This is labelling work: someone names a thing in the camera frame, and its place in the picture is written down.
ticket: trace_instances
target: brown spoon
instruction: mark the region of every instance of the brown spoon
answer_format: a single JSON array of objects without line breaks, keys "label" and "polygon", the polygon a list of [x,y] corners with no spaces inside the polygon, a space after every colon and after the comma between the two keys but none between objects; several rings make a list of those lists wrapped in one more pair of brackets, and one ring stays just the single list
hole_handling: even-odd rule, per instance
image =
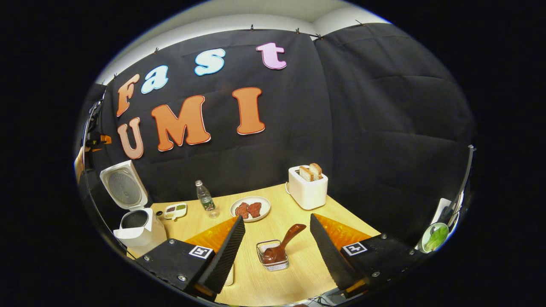
[{"label": "brown spoon", "polygon": [[286,232],[286,235],[284,236],[284,239],[282,240],[281,244],[279,246],[270,247],[264,251],[264,264],[270,264],[270,263],[276,263],[281,262],[285,259],[284,256],[284,248],[292,240],[298,233],[300,233],[302,230],[305,229],[304,224],[294,224],[290,229]]}]

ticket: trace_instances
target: water bottle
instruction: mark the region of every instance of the water bottle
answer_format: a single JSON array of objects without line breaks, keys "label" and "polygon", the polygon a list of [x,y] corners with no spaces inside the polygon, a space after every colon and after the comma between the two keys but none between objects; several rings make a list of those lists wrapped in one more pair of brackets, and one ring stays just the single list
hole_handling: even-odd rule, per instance
[{"label": "water bottle", "polygon": [[214,201],[212,200],[212,196],[210,196],[209,190],[203,185],[201,180],[197,180],[195,182],[195,186],[197,187],[197,198],[199,198],[199,201],[201,201],[201,205],[203,205],[203,209],[209,213],[209,217],[212,219],[215,219],[218,217],[218,209],[214,205]]}]

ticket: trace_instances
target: meat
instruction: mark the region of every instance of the meat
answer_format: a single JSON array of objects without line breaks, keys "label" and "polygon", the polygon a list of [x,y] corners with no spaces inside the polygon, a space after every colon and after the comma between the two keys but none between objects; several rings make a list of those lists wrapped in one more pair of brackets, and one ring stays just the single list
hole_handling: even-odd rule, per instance
[{"label": "meat", "polygon": [[235,216],[242,215],[242,218],[245,220],[248,218],[248,204],[242,203],[235,209]]},{"label": "meat", "polygon": [[258,217],[260,216],[261,208],[262,203],[253,203],[252,205],[248,206],[248,212],[252,215],[252,217]]}]

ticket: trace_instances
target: metal basket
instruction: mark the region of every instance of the metal basket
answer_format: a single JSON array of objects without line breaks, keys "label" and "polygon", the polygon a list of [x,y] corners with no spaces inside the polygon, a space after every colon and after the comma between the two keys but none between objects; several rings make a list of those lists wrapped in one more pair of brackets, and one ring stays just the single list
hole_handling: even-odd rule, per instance
[{"label": "metal basket", "polygon": [[270,263],[270,264],[264,264],[264,251],[270,247],[276,247],[281,244],[281,241],[279,240],[269,240],[269,241],[263,241],[256,244],[256,251],[258,252],[258,258],[260,259],[260,263],[269,271],[278,271],[288,268],[288,255],[286,255],[286,252],[284,252],[284,260],[280,262]]}]

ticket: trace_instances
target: orange plastic part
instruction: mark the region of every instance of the orange plastic part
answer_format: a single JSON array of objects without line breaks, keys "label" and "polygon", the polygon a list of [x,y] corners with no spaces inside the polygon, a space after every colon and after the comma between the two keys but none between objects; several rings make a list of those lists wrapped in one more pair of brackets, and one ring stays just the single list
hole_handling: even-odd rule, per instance
[{"label": "orange plastic part", "polygon": [[222,247],[222,244],[228,237],[233,225],[235,225],[237,218],[238,216],[235,216],[214,227],[211,227],[200,234],[187,239],[186,243],[208,247],[213,249],[215,253],[218,253],[220,247]]},{"label": "orange plastic part", "polygon": [[371,238],[370,235],[360,232],[345,224],[339,223],[316,213],[314,213],[314,215],[321,223],[322,227],[324,228],[324,230],[330,237],[330,240],[332,241],[332,243],[334,243],[338,251],[340,251],[341,248],[346,245]]}]

